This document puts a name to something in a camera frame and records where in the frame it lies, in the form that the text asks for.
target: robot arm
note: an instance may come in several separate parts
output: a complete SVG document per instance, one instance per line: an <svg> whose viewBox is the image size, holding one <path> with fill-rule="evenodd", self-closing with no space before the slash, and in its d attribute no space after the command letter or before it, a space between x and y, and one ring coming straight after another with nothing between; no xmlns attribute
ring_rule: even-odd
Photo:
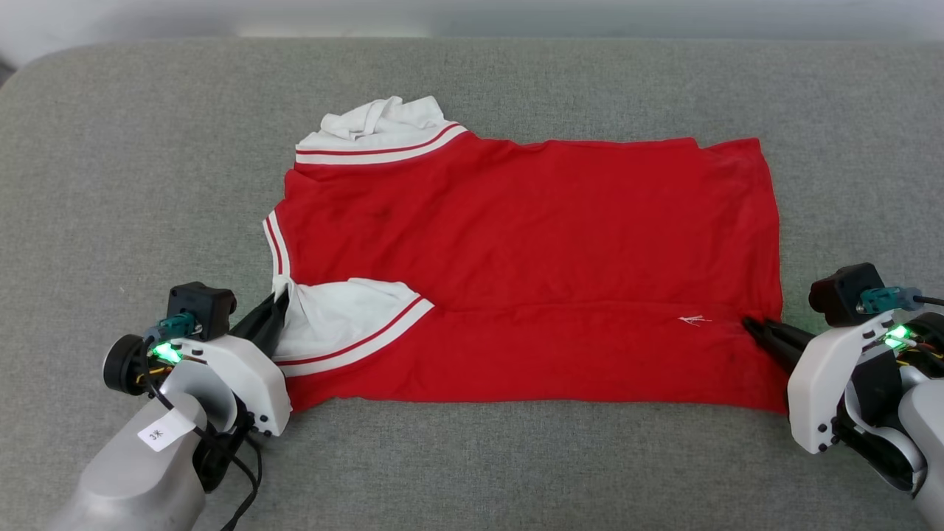
<svg viewBox="0 0 944 531"><path fill-rule="evenodd" d="M205 493L219 486L249 434L279 436L288 422L285 380L269 359L286 305L287 297L270 296L231 331L232 292L201 283L173 288L168 318L145 333L146 342L119 339L103 365L108 387L131 395L157 389L162 400L148 402L98 453L48 528L192 529ZM153 347L147 361L145 346ZM253 494L244 506L258 486L250 477Z"/></svg>
<svg viewBox="0 0 944 531"><path fill-rule="evenodd" d="M811 289L811 306L835 328L813 336L782 323L745 326L790 373L790 428L803 449L846 443L944 530L944 316L896 326L891 311L922 299L886 288L873 265L854 265Z"/></svg>

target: red t-shirt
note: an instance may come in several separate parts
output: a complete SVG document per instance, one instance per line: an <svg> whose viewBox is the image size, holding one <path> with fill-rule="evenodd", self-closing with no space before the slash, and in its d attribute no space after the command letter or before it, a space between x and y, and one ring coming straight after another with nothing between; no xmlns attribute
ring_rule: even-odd
<svg viewBox="0 0 944 531"><path fill-rule="evenodd" d="M519 145L446 121L432 98L391 98L326 116L265 228L276 289L292 290L275 360L295 410L331 397L784 410L786 376L740 325L782 307L756 139Z"/></svg>

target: green led light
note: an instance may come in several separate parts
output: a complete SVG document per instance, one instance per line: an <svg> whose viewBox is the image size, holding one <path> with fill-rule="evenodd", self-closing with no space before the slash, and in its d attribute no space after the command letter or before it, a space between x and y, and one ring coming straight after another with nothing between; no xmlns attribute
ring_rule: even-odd
<svg viewBox="0 0 944 531"><path fill-rule="evenodd" d="M170 365L176 365L180 363L180 354L171 348L170 343L161 343L157 347L151 349L151 352Z"/></svg>
<svg viewBox="0 0 944 531"><path fill-rule="evenodd" d="M899 326L898 328L896 328L896 329L892 330L891 332L889 332L887 335L891 335L891 337L909 337L909 336L911 335L911 331L908 330L907 328L904 328L904 325L901 325L901 326ZM904 343L902 343L901 341L895 341L895 340L892 339L891 337L886 337L886 338L885 338L885 344L886 344L889 348L891 348L891 349L897 349L898 347L903 347L903 346L904 346Z"/></svg>

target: cable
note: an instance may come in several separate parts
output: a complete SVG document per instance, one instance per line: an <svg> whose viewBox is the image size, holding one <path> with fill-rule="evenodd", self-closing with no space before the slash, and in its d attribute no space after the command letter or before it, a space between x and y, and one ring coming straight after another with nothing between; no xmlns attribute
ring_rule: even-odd
<svg viewBox="0 0 944 531"><path fill-rule="evenodd" d="M935 349L934 345L932 345L932 344L930 344L930 343L920 343L920 342L919 342L919 344L920 344L922 347L924 347L925 349L931 351L931 354L933 354L933 355L935 356L935 358L937 358L937 359L944 359L944 354L938 354L938 353L937 353L937 349Z"/></svg>
<svg viewBox="0 0 944 531"><path fill-rule="evenodd" d="M166 374L171 371L170 367L165 368L152 368L151 374ZM143 385L144 384L144 375L139 374L134 377L134 385Z"/></svg>
<svg viewBox="0 0 944 531"><path fill-rule="evenodd" d="M917 349L922 354L928 356L928 359L930 359L931 362L937 366L937 368L944 368L944 361L941 361L940 359L938 359L937 355L933 351L931 351L931 349L928 349L927 347L925 347L923 343L918 343L915 349Z"/></svg>
<svg viewBox="0 0 944 531"><path fill-rule="evenodd" d="M154 338L148 337L141 343L141 360L144 367L144 379L147 382L147 386L150 389L151 394L153 394L154 397L157 398L164 407L166 407L168 410L171 410L174 409L174 405L167 399L167 397L164 396L163 393L160 392L160 389L154 385L154 377L151 374L151 367L147 361L147 349L153 342ZM239 467L239 469L245 473L246 477L249 478L249 483L252 484L252 491L249 492L249 495L246 496L245 500L243 500L243 502L236 509L236 512L233 513L233 516L229 519L229 522L227 522L227 524L224 525L220 530L233 531L236 528L236 523L249 509L249 506L252 505L252 503L256 500L256 495L259 494L259 485L262 481L262 452L259 443L251 439L249 435L245 436L245 441L247 441L249 446L251 446L252 449L256 451L256 461L259 468L259 477L257 478L256 475L252 473L249 467L247 467L247 465L239 457L237 457L233 452L230 452L226 447L220 444L218 440L213 438L213 436L208 434L202 428L199 426L194 426L193 432L200 436L204 442L212 446L214 450L222 454L225 458L229 459L230 462Z"/></svg>
<svg viewBox="0 0 944 531"><path fill-rule="evenodd" d="M933 304L934 306L944 306L944 299L937 299L935 297L924 297L923 295L915 295L912 299L915 302L924 302L925 304Z"/></svg>

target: white label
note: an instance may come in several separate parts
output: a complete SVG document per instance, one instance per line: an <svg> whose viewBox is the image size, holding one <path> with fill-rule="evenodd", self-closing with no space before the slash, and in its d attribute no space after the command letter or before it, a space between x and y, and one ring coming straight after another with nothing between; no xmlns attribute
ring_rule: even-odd
<svg viewBox="0 0 944 531"><path fill-rule="evenodd" d="M160 452L174 443L175 440L187 435L196 426L176 409L171 409L160 419L151 422L140 432L138 438L155 452Z"/></svg>

